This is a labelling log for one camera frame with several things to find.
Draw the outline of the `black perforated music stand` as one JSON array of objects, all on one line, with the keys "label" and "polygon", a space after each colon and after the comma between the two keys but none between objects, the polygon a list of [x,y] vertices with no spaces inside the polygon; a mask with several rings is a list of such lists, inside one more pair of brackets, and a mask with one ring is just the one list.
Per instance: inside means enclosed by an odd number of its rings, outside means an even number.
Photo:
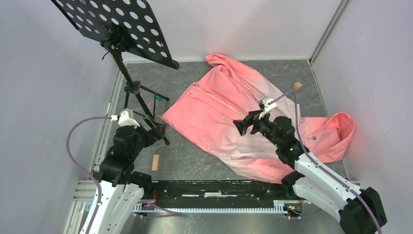
[{"label": "black perforated music stand", "polygon": [[99,42],[111,54],[126,80],[126,96],[133,94],[144,114],[155,119],[140,91],[169,98],[134,81],[124,64],[123,53],[130,53],[172,69],[180,64],[172,58],[167,42],[146,0],[52,0],[71,25],[84,37]]}]

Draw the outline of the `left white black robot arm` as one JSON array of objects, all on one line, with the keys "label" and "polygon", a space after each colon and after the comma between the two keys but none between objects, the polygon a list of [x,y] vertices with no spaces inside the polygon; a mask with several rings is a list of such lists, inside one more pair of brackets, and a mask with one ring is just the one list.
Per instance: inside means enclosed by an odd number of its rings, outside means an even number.
[{"label": "left white black robot arm", "polygon": [[79,231],[81,234],[120,233],[137,202],[152,195],[151,183],[145,180],[137,182],[134,162],[142,149],[162,140],[164,136],[151,118],[143,119],[149,130],[131,117],[119,118],[113,145],[94,175],[98,186],[92,211]]}]

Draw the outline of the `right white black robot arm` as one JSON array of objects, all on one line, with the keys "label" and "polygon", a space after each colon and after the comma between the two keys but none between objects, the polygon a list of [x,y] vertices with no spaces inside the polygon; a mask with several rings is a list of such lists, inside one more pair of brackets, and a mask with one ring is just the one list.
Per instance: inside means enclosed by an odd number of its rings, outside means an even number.
[{"label": "right white black robot arm", "polygon": [[260,117],[251,111],[242,120],[234,120],[240,135],[249,127],[276,146],[276,154],[292,172],[282,179],[281,192],[288,199],[303,198],[333,217],[346,234],[380,234],[388,220],[379,193],[362,189],[344,179],[304,146],[298,129],[288,117],[273,121],[269,114]]}]

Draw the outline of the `pink zip jacket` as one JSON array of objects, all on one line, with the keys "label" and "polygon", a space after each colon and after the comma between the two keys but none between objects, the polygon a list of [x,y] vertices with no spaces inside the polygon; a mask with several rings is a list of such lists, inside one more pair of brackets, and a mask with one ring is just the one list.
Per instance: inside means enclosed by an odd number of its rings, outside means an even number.
[{"label": "pink zip jacket", "polygon": [[240,135],[233,121],[258,110],[266,97],[277,101],[270,119],[295,119],[299,106],[249,66],[222,54],[205,59],[211,70],[185,90],[162,120],[236,174],[279,184],[292,169],[278,159],[276,147],[260,134]]}]

